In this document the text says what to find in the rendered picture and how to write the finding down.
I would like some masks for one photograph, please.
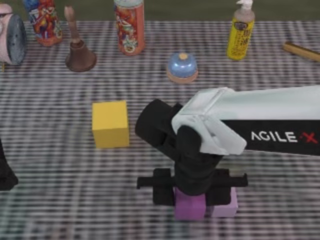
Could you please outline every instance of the dark green background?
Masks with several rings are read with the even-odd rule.
[[[22,0],[0,0],[26,18]],[[146,20],[227,20],[238,8],[237,0],[145,0]],[[113,0],[55,0],[64,20],[64,5],[70,4],[78,20],[113,20]],[[318,20],[320,0],[254,0],[257,20]]]

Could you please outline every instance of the brown bell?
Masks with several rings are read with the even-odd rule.
[[[65,65],[73,72],[89,71],[96,65],[97,56],[81,40],[77,30],[75,11],[71,6],[64,8],[64,16],[71,32],[70,54],[65,59]]]

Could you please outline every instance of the table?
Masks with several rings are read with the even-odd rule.
[[[316,85],[318,63],[282,51],[285,41],[320,51],[319,21],[257,22],[247,58],[226,57],[229,22],[146,22],[146,49],[119,53],[113,22],[81,21],[96,67],[65,67],[64,41],[42,47],[26,23],[23,65],[0,73],[0,135],[20,183],[0,193],[0,240],[318,240],[318,157],[245,152],[220,166],[248,173],[238,188],[236,218],[183,222],[171,207],[154,206],[138,176],[173,163],[134,134],[142,109],[154,98],[184,104],[203,88],[237,91]],[[191,85],[166,77],[173,52],[193,53],[199,76]],[[130,147],[95,149],[92,102],[127,100]]]

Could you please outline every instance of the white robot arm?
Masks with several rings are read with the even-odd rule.
[[[320,127],[314,131],[310,127],[320,124],[319,103],[320,86],[239,92],[211,88],[191,98],[171,124],[175,133],[181,126],[196,130],[205,154],[240,155],[245,149],[299,154],[288,150],[296,147],[288,144],[299,144],[304,137],[302,144],[313,144],[314,149],[301,154],[314,155],[317,148],[320,152],[320,145],[315,145]]]

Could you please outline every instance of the purple block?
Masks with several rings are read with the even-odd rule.
[[[174,215],[177,220],[202,220],[206,213],[206,195],[188,196],[178,188],[175,191]]]
[[[236,188],[231,188],[231,202],[228,205],[211,206],[210,215],[213,218],[234,218],[238,210]]]

